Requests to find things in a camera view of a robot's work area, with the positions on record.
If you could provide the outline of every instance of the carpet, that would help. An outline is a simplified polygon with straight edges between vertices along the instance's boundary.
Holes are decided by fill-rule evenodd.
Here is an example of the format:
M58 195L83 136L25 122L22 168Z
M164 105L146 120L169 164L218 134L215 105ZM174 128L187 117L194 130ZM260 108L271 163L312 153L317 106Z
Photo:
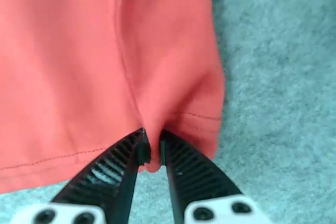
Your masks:
M336 0L213 0L226 73L215 163L276 223L336 220ZM0 195L0 223L63 185ZM129 223L173 223L165 170Z

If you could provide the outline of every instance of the orange fabric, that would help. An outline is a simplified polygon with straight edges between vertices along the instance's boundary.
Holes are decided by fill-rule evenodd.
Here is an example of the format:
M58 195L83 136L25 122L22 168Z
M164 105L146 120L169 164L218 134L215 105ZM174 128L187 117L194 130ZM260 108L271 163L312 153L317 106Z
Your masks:
M56 183L144 126L217 148L211 0L0 0L0 193Z

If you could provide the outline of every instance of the stitching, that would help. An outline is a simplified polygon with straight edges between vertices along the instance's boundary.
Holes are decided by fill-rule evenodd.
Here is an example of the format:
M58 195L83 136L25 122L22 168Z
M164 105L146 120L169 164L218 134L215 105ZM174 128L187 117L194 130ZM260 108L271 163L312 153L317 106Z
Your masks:
M16 166L9 166L9 167L3 167L0 168L0 170L7 170L7 169L15 169L15 168L19 168L22 166L33 166L33 165L37 165L46 161L50 161L50 160L55 160L55 159L59 159L59 158L65 158L65 157L71 157L71 156L76 156L78 154L84 154L84 153L91 153L91 152L97 152L97 151L102 151L105 150L105 148L99 148L99 149L95 149L95 150L91 150L91 151L85 151L85 152L76 152L73 154L69 154L69 155L63 155L63 156L58 156L58 157L52 157L52 158L46 158L46 159L42 159L40 161L31 163L31 164L22 164L22 165L16 165Z
M63 164L63 165L77 165L77 164L84 164L84 163L88 163L88 162L90 162L90 161L75 162L75 163L69 163L69 164ZM48 172L50 170L54 170L54 169L58 169L58 168L60 168L60 166L53 166L53 167L49 167L47 169L39 170L38 172L18 174L18 175L13 175L13 176L8 176L8 177L0 177L0 180L45 173L45 172Z
M191 113L191 112L172 112L172 113L169 113L169 114L186 114L186 115L192 115L192 116L195 116L197 118L202 118L202 119L208 119L208 120L212 120L212 121L221 121L222 118L214 118L214 117L211 117L211 116L205 116L205 115L198 115L198 114L194 114L194 113Z
M193 129L196 129L196 130L199 130L199 131L208 132L208 133L218 133L218 132L220 132L220 130L218 130L218 131L216 131L216 130L206 130L206 129L199 128L199 127L196 127L196 126L192 126L192 125L187 124L187 123L180 123L180 125L185 125L187 127L190 127L190 128L193 128Z

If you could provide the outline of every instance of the gray carpet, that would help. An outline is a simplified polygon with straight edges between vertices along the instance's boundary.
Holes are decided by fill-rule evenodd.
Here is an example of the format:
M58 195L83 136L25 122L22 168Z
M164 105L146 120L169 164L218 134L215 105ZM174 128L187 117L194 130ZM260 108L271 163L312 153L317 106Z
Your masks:
M336 0L214 0L227 77L215 159L277 223L336 223ZM173 223L165 171L130 223ZM0 195L0 223L60 185Z

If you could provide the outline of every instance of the black hole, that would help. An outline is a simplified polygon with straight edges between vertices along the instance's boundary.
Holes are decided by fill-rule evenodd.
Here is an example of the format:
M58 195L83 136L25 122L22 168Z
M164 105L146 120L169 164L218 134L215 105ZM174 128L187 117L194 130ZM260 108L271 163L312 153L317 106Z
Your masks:
M205 207L198 207L194 211L195 220L211 220L214 218L214 213Z
M38 213L34 219L34 224L49 224L55 217L55 211L51 209L43 210Z
M247 214L249 212L251 212L251 208L242 202L236 202L232 205L232 210L233 212L235 212L236 214Z
M93 224L95 217L89 212L83 212L75 218L73 224Z

